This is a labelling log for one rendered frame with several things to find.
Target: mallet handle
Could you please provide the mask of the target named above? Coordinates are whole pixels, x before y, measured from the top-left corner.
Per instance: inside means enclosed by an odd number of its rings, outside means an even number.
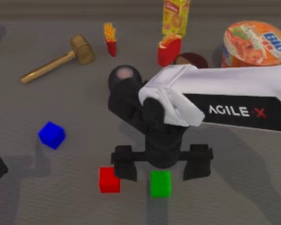
[[[60,65],[69,62],[70,60],[76,58],[76,55],[73,51],[68,52],[67,54],[64,54],[63,56],[21,76],[21,82],[26,84],[30,81],[33,81],[37,79],[38,77],[50,72],[51,70],[55,69],[56,67],[59,67]]]

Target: red cube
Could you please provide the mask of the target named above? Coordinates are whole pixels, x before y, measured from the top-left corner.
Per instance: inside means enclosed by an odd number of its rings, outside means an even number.
[[[100,167],[99,187],[101,193],[120,193],[120,179],[116,177],[114,167]]]

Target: noodle cup lid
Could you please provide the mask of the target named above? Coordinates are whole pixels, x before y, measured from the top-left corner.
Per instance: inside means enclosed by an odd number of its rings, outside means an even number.
[[[228,27],[224,45],[229,54],[256,66],[281,63],[281,30],[258,21],[242,21]]]

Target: tabletop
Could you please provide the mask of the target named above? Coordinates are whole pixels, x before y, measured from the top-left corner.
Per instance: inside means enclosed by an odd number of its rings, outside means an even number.
[[[263,21],[281,28],[281,18]],[[219,67],[222,36],[235,19],[190,20],[182,52]],[[118,65],[145,79],[157,64],[160,22],[114,22],[118,55],[106,51],[102,22],[0,22],[0,155],[9,173],[0,180],[0,225],[281,225],[281,134],[203,125],[189,128],[182,149],[207,143],[214,150],[208,178],[182,181],[172,171],[168,199],[148,196],[148,163],[136,163],[138,182],[101,194],[98,170],[117,145],[144,150],[144,136],[108,111],[107,79]],[[71,50],[82,33],[96,60],[73,60],[22,84],[19,77]],[[57,150],[38,140],[47,121],[67,134]]]

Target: yellow box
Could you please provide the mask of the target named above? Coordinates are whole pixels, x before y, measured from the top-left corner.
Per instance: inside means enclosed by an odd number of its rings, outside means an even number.
[[[163,35],[176,33],[185,36],[190,0],[163,1]]]

